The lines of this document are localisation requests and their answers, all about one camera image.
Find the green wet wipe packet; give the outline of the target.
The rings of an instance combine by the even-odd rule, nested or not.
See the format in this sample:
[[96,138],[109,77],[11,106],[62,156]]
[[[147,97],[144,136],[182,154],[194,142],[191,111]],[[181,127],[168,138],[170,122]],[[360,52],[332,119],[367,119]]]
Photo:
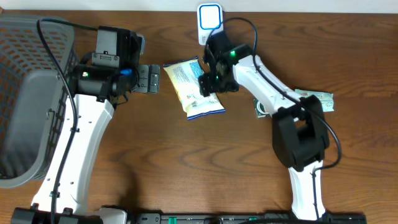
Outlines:
[[334,111],[334,100],[333,100],[332,93],[299,90],[299,89],[295,89],[295,92],[304,97],[309,97],[312,95],[316,96],[320,100],[324,112],[333,112]]

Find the white blue snack bag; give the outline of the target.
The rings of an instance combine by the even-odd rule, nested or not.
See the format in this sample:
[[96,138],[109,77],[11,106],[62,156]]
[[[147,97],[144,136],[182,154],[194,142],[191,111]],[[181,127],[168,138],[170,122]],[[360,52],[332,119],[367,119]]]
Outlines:
[[204,71],[197,56],[188,60],[164,64],[164,70],[172,82],[188,120],[225,112],[225,108],[215,93],[211,93],[207,97],[201,95],[198,78],[204,74]]

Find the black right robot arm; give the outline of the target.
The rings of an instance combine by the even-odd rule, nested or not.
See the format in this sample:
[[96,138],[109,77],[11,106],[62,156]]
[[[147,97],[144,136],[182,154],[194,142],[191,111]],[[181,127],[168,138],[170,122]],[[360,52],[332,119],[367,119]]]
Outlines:
[[236,46],[225,32],[203,41],[203,61],[210,71],[199,80],[200,93],[235,92],[243,86],[272,118],[272,147],[288,168],[292,185],[292,213],[300,220],[321,220],[326,213],[320,189],[320,168],[329,147],[322,104],[302,97],[283,84],[247,44]]

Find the dark green round-label packet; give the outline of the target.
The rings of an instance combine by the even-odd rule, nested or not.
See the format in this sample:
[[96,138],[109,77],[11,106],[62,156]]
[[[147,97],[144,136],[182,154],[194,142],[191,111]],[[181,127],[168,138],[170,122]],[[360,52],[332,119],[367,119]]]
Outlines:
[[253,99],[253,103],[257,119],[270,117],[270,114],[267,112],[265,107],[258,101],[258,99]]

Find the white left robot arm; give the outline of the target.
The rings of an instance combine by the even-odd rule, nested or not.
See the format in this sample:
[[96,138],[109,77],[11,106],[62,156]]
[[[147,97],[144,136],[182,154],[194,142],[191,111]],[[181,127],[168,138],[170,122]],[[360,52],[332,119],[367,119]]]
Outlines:
[[131,92],[157,93],[158,65],[142,65],[144,36],[97,28],[93,52],[60,63],[43,34],[48,70],[36,68],[22,82],[16,102],[2,101],[1,187],[34,179],[42,185],[29,208],[16,208],[12,223],[131,223],[125,209],[87,210],[91,173],[104,131]]

